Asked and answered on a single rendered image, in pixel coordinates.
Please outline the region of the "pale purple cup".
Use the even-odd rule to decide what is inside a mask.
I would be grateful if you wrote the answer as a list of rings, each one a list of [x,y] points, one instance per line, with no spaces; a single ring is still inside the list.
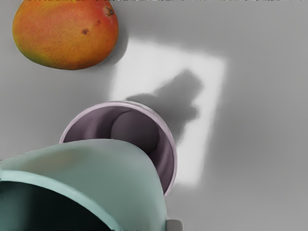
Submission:
[[[59,142],[90,139],[121,140],[140,148],[152,161],[168,196],[175,182],[178,156],[173,135],[156,111],[132,101],[100,103],[73,118]]]

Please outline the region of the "orange red mango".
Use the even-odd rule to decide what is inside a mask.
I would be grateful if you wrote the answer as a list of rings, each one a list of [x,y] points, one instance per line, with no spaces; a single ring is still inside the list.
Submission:
[[[12,34],[27,59],[79,70],[111,54],[119,25],[110,0],[24,0],[15,13]]]

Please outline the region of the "pale teal cup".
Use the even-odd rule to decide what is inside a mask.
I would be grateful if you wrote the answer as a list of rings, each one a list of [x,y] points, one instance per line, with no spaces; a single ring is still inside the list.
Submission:
[[[0,231],[166,231],[159,176],[136,146],[83,140],[0,161]]]

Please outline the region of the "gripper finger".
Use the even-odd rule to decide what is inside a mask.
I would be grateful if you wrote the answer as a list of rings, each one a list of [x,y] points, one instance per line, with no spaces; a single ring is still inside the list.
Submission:
[[[184,231],[182,221],[178,219],[168,219],[166,221],[166,231]]]

